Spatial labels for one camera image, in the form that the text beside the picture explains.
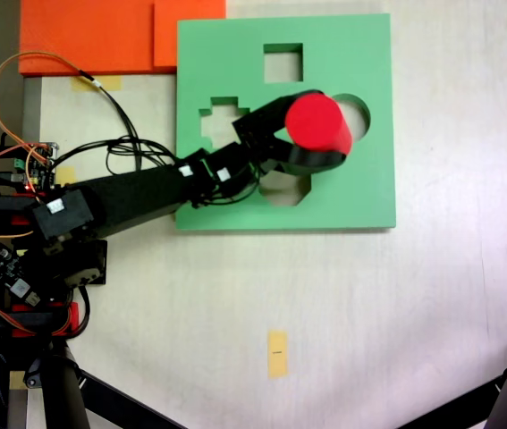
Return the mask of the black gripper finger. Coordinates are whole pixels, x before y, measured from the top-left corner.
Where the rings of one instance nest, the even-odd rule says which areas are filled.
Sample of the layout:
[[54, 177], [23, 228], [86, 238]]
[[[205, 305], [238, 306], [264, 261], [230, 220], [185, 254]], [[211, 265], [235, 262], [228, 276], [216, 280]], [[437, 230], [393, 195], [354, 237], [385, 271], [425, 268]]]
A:
[[264, 149], [264, 169], [306, 176], [339, 167], [346, 155], [336, 150], [316, 151], [273, 137]]
[[277, 99], [259, 107], [256, 110], [256, 129], [268, 133], [284, 127], [285, 116], [293, 103], [305, 96], [324, 95], [321, 90], [304, 90], [292, 95], [278, 97]]

